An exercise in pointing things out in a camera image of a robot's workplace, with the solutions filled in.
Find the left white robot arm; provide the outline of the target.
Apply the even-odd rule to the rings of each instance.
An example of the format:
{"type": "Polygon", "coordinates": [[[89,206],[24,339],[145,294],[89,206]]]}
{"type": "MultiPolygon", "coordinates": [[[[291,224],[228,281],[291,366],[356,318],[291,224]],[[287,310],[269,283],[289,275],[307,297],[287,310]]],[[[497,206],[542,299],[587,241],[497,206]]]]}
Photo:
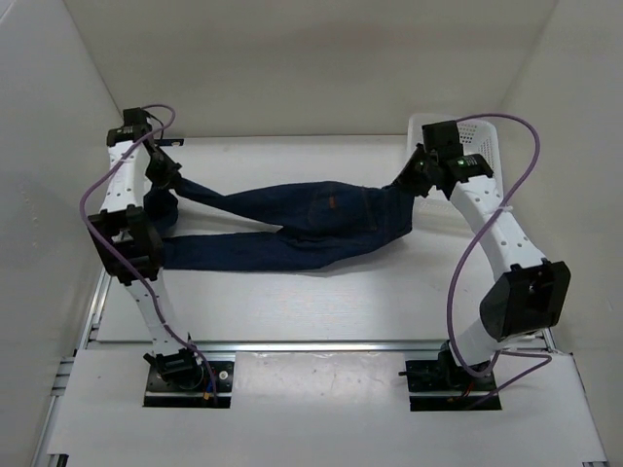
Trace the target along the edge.
{"type": "Polygon", "coordinates": [[[156,139],[170,123],[150,108],[124,110],[123,124],[108,131],[109,171],[87,189],[79,210],[106,272],[125,286],[141,313],[152,342],[144,356],[151,370],[166,383],[194,390],[209,371],[192,340],[175,333],[162,273],[164,243],[143,205],[147,183],[167,190],[181,180],[181,165],[156,139]]]}

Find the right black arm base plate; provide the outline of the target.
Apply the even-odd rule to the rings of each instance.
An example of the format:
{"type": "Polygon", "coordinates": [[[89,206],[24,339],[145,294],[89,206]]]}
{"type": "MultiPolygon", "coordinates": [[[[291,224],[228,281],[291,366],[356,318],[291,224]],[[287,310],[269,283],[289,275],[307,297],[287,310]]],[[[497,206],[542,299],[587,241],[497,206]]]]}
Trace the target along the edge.
{"type": "Polygon", "coordinates": [[[497,395],[481,402],[497,389],[493,374],[474,378],[459,369],[448,376],[436,360],[407,360],[398,375],[406,379],[412,413],[501,409],[497,395]]]}

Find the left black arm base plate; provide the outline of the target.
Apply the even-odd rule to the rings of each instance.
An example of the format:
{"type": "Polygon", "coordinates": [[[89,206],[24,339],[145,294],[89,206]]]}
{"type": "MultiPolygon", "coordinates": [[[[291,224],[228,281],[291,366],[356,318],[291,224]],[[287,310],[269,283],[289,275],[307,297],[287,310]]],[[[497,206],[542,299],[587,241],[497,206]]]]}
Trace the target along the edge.
{"type": "Polygon", "coordinates": [[[209,372],[202,359],[192,356],[188,349],[167,356],[145,353],[143,359],[149,365],[144,407],[228,409],[231,406],[234,361],[209,361],[209,372]]]}

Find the dark blue denim trousers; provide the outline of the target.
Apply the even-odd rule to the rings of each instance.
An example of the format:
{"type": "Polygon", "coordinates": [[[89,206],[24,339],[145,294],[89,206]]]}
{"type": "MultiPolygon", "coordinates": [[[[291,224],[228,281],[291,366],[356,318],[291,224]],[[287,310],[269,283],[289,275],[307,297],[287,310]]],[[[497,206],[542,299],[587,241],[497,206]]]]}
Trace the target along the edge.
{"type": "Polygon", "coordinates": [[[182,179],[172,191],[152,188],[144,209],[164,239],[165,269],[283,272],[325,268],[409,234],[414,203],[414,194],[394,185],[325,181],[221,195],[182,179]],[[181,198],[274,230],[175,236],[181,198]]]}

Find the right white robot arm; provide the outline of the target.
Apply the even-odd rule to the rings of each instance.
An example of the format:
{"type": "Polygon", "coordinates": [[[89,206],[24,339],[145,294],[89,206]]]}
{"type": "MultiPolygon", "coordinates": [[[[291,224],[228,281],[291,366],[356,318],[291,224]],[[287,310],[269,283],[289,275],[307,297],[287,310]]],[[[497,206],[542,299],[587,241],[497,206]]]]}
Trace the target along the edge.
{"type": "Polygon", "coordinates": [[[559,323],[570,270],[563,261],[547,259],[529,240],[511,211],[515,191],[501,192],[487,159],[465,152],[458,121],[422,126],[421,141],[398,180],[421,197],[442,192],[474,233],[466,250],[481,247],[493,272],[495,283],[479,305],[478,318],[460,334],[453,316],[460,272],[451,278],[449,339],[439,353],[437,376],[446,387],[458,389],[472,377],[490,374],[511,340],[559,323]]]}

